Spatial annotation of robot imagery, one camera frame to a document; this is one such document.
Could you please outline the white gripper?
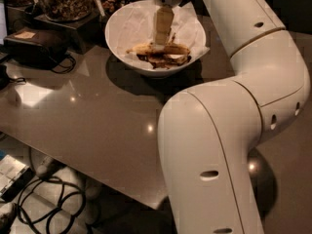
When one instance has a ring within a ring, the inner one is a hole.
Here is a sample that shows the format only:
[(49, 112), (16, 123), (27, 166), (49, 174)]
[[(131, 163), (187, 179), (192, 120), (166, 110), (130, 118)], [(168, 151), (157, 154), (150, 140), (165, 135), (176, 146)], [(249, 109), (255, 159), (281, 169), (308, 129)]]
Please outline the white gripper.
[(164, 46), (169, 38), (174, 12), (171, 7), (178, 6), (182, 0), (153, 0), (160, 7), (154, 15), (154, 43)]

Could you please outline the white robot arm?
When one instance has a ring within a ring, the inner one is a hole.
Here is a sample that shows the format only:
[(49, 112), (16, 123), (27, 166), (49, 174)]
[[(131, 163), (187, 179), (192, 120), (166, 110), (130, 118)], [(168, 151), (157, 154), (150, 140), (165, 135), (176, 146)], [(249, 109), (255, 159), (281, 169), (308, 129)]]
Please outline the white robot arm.
[(265, 0), (203, 0), (234, 76), (171, 97), (158, 147), (178, 234), (264, 234), (249, 151), (292, 123), (310, 77)]

